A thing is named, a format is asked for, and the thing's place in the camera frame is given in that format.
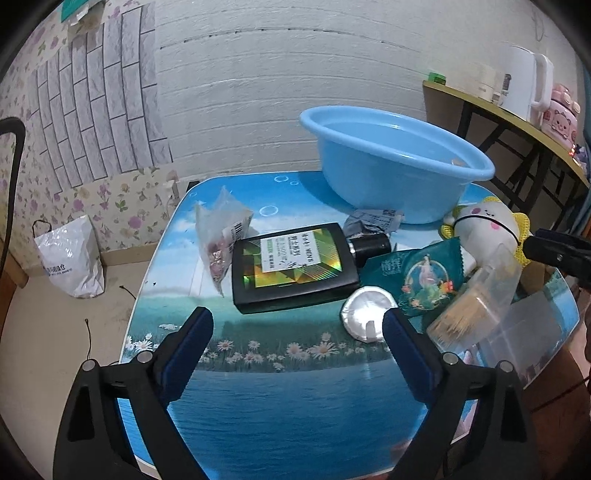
kettle handle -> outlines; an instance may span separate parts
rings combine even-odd
[[[541,53],[534,53],[535,62],[540,66],[542,78],[536,75],[536,84],[543,82],[541,88],[541,96],[539,100],[535,98],[531,101],[531,107],[539,112],[545,112],[550,108],[552,100],[552,84],[554,82],[554,65],[546,55]]]

barcode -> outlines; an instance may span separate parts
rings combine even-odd
[[[232,228],[232,241],[240,240],[242,238],[242,222],[238,222]]]

pink container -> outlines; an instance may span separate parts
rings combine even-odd
[[[571,100],[568,89],[564,85],[555,85],[550,108],[542,118],[541,130],[570,151],[577,138],[578,113],[580,106]]]

white plastic bag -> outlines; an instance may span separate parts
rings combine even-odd
[[[68,295],[87,299],[105,291],[99,247],[88,215],[35,237],[49,280]]]

plush doll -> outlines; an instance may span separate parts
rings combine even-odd
[[[442,237],[458,236],[478,266],[485,264],[499,244],[514,252],[523,267],[530,262],[522,250],[523,241],[530,234],[530,219],[524,213],[513,213],[496,197],[487,197],[475,205],[458,205],[443,223]]]

